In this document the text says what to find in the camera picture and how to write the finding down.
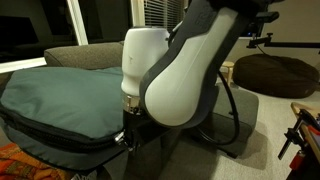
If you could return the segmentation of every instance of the white joint cover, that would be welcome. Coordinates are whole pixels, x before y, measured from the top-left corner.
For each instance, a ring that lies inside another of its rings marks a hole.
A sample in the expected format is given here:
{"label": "white joint cover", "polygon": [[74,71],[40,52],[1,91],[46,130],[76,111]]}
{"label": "white joint cover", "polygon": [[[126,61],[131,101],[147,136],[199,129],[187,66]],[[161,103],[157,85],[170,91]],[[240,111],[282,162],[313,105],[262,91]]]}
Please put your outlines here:
{"label": "white joint cover", "polygon": [[168,50],[168,37],[164,28],[133,28],[127,32],[122,56],[123,92],[139,96],[142,77]]}

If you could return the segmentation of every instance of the window blind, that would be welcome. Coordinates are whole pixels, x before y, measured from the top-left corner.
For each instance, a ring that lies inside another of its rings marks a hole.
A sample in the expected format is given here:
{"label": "window blind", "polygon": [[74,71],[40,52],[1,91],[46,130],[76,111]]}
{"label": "window blind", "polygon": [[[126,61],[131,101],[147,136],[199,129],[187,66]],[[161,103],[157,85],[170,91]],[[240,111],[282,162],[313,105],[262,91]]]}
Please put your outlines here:
{"label": "window blind", "polygon": [[183,0],[144,0],[146,26],[164,27],[169,32],[183,19]]}

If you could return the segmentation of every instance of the gray carpet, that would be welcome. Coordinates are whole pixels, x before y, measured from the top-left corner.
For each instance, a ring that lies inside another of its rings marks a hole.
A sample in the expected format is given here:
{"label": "gray carpet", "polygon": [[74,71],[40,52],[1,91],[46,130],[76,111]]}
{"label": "gray carpet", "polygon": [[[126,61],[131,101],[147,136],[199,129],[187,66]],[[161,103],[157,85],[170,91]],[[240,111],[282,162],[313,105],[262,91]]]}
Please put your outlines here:
{"label": "gray carpet", "polygon": [[289,164],[299,149],[291,145],[282,160],[277,158],[296,118],[291,102],[320,107],[320,92],[305,99],[283,99],[257,94],[260,105],[256,129],[245,153],[237,159],[183,138],[163,170],[160,180],[280,180],[290,173]]}

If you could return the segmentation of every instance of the metal stand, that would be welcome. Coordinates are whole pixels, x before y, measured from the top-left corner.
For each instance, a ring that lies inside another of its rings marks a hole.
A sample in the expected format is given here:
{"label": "metal stand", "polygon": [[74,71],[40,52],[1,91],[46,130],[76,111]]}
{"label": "metal stand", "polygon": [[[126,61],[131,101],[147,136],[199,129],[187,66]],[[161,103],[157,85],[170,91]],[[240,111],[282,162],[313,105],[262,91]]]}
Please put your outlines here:
{"label": "metal stand", "polygon": [[282,159],[283,155],[286,153],[291,143],[298,144],[301,147],[301,150],[305,149],[306,143],[298,133],[298,130],[302,123],[310,124],[317,129],[319,128],[319,125],[317,124],[316,120],[307,110],[301,109],[298,115],[299,115],[299,118],[297,120],[297,123],[294,125],[293,128],[288,128],[288,132],[284,134],[287,137],[287,141],[283,145],[278,155],[278,158],[280,160]]}
{"label": "metal stand", "polygon": [[256,48],[258,44],[264,44],[265,47],[284,47],[284,48],[320,48],[320,43],[312,42],[271,42],[273,33],[267,33],[267,37],[249,41],[247,48]]}

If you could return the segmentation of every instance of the couch armrest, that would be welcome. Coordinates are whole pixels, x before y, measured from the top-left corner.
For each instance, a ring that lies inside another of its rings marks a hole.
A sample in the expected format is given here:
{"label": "couch armrest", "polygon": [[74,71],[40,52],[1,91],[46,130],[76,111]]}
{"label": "couch armrest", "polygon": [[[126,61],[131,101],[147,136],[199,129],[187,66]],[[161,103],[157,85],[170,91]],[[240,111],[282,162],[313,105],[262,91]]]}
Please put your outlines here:
{"label": "couch armrest", "polygon": [[67,46],[44,51],[47,66],[103,69],[121,66],[123,45],[119,42]]}

